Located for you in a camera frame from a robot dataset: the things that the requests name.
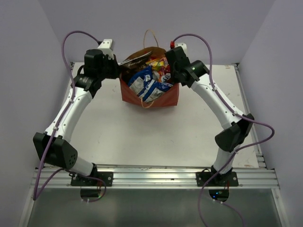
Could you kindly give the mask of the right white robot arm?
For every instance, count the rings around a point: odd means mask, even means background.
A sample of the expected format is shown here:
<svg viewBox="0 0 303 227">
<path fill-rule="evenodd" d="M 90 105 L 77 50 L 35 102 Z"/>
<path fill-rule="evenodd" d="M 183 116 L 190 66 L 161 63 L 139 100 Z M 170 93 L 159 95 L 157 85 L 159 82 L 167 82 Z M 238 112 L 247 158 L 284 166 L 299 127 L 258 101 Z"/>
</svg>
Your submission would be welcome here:
<svg viewBox="0 0 303 227">
<path fill-rule="evenodd" d="M 243 117 L 250 120 L 254 117 L 252 114 L 245 115 L 236 107 L 233 111 L 229 110 L 224 103 L 231 106 L 232 102 L 210 81 L 209 69 L 199 60 L 190 62 L 182 47 L 170 49 L 165 56 L 173 80 L 196 92 L 215 114 L 223 129 L 215 136 L 218 152 L 211 167 L 213 184 L 223 185 L 232 172 L 235 150 L 244 142 L 252 127 L 252 122 Z"/>
</svg>

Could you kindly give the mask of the blue white snack bag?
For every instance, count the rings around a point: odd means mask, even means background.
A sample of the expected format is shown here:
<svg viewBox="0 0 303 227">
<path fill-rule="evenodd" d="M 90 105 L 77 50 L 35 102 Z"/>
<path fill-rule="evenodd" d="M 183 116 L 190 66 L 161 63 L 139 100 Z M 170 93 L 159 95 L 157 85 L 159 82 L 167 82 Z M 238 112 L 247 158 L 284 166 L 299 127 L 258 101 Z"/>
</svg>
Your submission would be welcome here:
<svg viewBox="0 0 303 227">
<path fill-rule="evenodd" d="M 133 75 L 128 87 L 143 101 L 150 103 L 168 92 L 173 85 L 170 83 L 160 83 L 153 79 L 151 66 Z"/>
</svg>

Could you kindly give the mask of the red paper bag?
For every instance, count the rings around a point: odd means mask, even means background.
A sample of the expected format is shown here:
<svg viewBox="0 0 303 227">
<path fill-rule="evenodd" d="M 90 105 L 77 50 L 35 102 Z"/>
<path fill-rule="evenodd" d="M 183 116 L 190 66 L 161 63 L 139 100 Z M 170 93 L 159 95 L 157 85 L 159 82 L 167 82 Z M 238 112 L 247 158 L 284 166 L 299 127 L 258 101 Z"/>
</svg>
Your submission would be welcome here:
<svg viewBox="0 0 303 227">
<path fill-rule="evenodd" d="M 166 50 L 159 46 L 155 33 L 144 33 L 143 48 L 119 64 L 121 97 L 142 108 L 171 107 L 178 104 L 179 85 L 173 82 Z"/>
</svg>

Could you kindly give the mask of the orange Fox's candy bag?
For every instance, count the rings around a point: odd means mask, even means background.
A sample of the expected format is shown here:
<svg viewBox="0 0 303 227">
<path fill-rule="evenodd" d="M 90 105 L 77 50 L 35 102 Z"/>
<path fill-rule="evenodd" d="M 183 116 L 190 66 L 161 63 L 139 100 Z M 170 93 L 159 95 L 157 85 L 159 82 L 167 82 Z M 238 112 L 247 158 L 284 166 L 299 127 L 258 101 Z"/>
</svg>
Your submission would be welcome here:
<svg viewBox="0 0 303 227">
<path fill-rule="evenodd" d="M 153 78 L 160 83 L 170 82 L 170 65 L 166 57 L 151 59 L 147 61 L 146 66 L 151 66 Z"/>
</svg>

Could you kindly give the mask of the brown kettle chips bag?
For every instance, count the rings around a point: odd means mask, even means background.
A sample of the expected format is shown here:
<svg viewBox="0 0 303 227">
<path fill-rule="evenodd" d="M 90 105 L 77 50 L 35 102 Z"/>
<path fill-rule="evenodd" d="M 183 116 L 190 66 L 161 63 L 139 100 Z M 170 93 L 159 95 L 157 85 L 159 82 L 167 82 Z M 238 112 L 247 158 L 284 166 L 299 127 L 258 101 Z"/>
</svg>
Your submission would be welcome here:
<svg viewBox="0 0 303 227">
<path fill-rule="evenodd" d="M 152 51 L 142 49 L 131 54 L 123 62 L 119 63 L 119 68 L 122 73 L 126 71 L 138 71 L 145 67 L 146 62 L 150 59 Z"/>
</svg>

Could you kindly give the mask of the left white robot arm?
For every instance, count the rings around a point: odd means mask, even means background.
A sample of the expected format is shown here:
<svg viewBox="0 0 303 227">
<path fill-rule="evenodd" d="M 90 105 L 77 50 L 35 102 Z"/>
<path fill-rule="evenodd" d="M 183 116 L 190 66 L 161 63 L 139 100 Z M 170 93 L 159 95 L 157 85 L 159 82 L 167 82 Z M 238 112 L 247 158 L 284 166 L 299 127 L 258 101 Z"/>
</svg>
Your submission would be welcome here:
<svg viewBox="0 0 303 227">
<path fill-rule="evenodd" d="M 104 79 L 119 77 L 119 66 L 110 48 L 87 50 L 84 64 L 73 78 L 71 89 L 61 110 L 51 125 L 33 137 L 34 146 L 42 164 L 50 164 L 82 175 L 85 184 L 98 181 L 93 163 L 78 156 L 70 144 L 73 131 L 83 111 L 102 86 Z"/>
</svg>

